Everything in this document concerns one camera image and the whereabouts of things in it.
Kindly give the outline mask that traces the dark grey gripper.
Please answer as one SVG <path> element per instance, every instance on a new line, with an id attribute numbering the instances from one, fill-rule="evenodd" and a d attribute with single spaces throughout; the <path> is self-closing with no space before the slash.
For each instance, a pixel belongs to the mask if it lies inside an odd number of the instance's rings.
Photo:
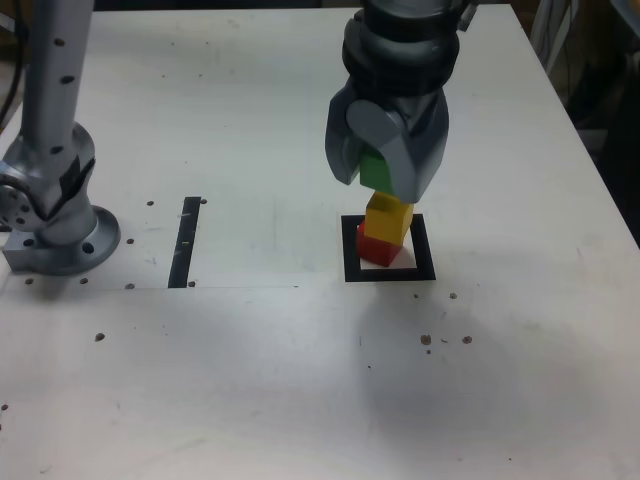
<path id="1" fill-rule="evenodd" d="M 445 95 L 396 97 L 397 111 L 356 99 L 347 82 L 329 103 L 325 153 L 334 177 L 345 185 L 353 182 L 365 143 L 386 161 L 395 196 L 418 202 L 443 159 L 449 131 Z"/>

